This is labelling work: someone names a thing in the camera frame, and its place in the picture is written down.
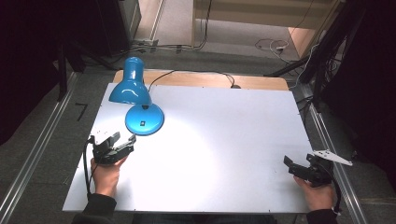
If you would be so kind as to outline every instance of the black sleeve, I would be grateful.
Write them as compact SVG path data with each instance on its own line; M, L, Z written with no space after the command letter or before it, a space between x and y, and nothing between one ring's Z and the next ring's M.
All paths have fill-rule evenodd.
M114 224L116 200L102 194L92 194L82 213L74 216L72 224Z
M332 209L321 209L306 214L309 224L337 224L336 214Z

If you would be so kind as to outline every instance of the blue desk lamp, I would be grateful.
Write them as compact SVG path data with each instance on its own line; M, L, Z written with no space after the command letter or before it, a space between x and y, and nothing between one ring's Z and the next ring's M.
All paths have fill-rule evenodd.
M123 78L111 92L109 101L134 105L125 116L125 125L131 133L149 135L163 126L163 111L151 102L143 83L142 60L136 57L125 60Z

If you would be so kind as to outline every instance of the black curtain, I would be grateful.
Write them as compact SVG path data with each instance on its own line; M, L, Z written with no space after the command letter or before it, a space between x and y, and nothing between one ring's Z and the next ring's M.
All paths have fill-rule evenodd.
M323 101L357 135L353 146L396 189L396 4L370 1Z
M58 9L56 1L0 3L0 145L58 83Z

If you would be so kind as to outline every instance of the aluminum rail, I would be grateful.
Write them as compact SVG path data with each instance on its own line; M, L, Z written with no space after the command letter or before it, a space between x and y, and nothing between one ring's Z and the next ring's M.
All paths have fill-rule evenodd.
M309 87L309 84L302 84L301 90L303 92L304 97L308 97L312 95L312 91ZM313 105L309 107L309 110L312 119L317 127L318 134L320 136L320 140L322 141L324 148L329 149L334 154L337 154L337 150L334 147L334 144L332 143L332 139L330 138L330 135L326 129L321 114L318 113L318 111L315 109ZM334 173L335 173L335 178L337 179L338 184L340 185L340 189L343 193L344 200L346 206L348 207L353 223L367 224L368 223L367 219L361 208L361 204L358 200L358 197L355 194L355 190L353 189L352 184L350 183L347 177L347 173L344 169L344 166L338 162L335 162Z
M76 87L77 80L77 74L73 72L67 84L69 91L66 93L62 101L58 102L52 110L46 125L41 131L41 134L38 136L37 141L35 142L35 145L33 146L29 156L20 169L20 172L8 188L6 196L4 197L0 206L0 224L7 224L11 218L18 201L26 189L32 174L35 171L35 168L40 161L54 130L56 129L58 121L62 117L67 103L69 102L70 97Z

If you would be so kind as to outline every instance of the person's hand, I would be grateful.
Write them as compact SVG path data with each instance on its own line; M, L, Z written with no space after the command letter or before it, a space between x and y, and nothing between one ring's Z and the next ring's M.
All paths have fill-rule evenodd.
M332 208L333 193L331 185L311 188L310 183L297 176L294 176L294 180L303 189L306 202L311 211Z
M97 165L95 160L91 159L91 172L94 170L92 177L95 183L95 193L114 198L120 178L120 167L126 161L126 158L110 165Z

